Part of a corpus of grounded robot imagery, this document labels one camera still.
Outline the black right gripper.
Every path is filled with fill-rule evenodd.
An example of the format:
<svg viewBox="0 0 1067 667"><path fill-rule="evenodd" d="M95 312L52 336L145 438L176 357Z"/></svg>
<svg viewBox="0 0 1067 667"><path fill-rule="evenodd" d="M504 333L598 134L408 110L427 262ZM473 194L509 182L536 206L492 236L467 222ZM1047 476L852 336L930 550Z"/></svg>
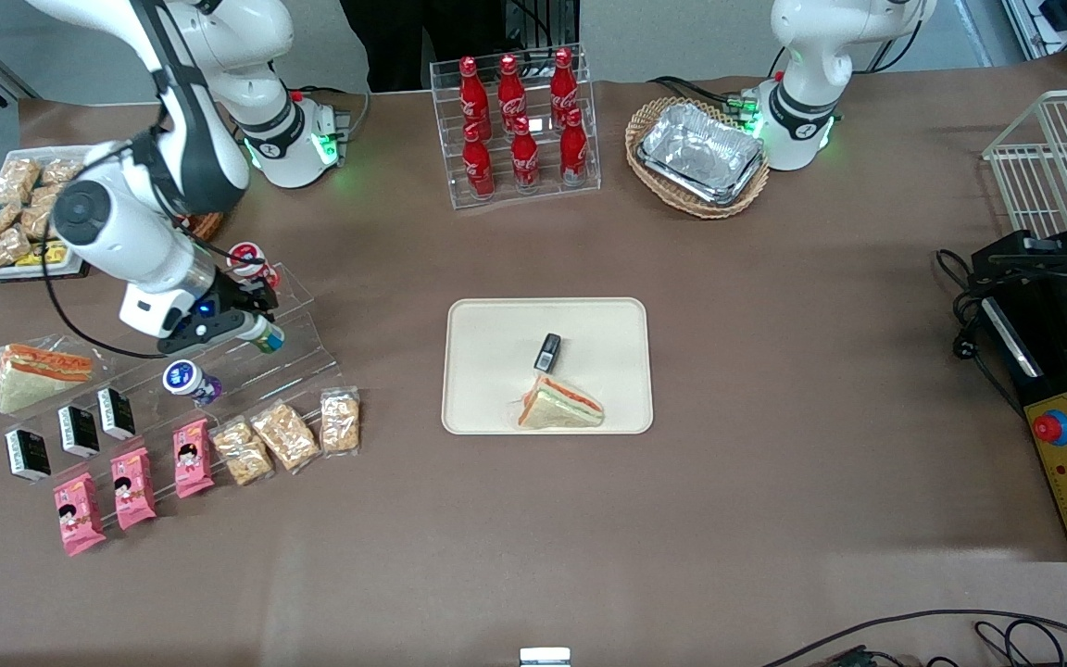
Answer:
<svg viewBox="0 0 1067 667"><path fill-rule="evenodd" d="M186 309L182 336L219 338L232 334L258 315L275 322L278 293L266 277L238 283L223 271L216 271L212 285Z"/></svg>

